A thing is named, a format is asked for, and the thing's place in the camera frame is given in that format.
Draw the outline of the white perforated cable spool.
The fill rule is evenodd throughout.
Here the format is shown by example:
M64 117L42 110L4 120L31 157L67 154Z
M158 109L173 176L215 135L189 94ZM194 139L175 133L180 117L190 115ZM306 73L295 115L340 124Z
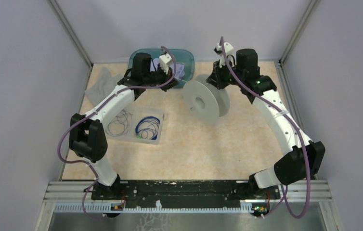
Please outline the white perforated cable spool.
M197 119L206 124L216 124L228 114L230 98L225 89L217 89L207 83L209 75L200 74L186 82L182 88L184 102Z

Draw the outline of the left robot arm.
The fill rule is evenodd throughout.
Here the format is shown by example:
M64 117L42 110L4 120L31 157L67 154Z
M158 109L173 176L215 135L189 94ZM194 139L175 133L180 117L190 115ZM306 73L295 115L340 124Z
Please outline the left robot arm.
M71 117L68 146L81 161L88 164L103 185L103 193L110 199L121 195L119 175L106 157L108 148L105 130L125 107L136 101L147 89L167 91L178 84L175 78L176 59L166 51L158 58L158 65L151 69L152 57L139 52L132 67L118 81L111 93L86 114Z

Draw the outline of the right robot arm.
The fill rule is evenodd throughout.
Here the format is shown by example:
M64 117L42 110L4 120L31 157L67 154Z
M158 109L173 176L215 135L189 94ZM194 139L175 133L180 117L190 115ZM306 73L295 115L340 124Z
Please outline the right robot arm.
M283 157L272 167L249 177L249 194L261 198L271 186L289 185L318 173L325 153L322 142L314 142L306 135L282 102L277 86L269 76L261 75L258 55L254 49L214 52L220 59L213 64L206 82L221 90L236 85L265 117L277 138Z

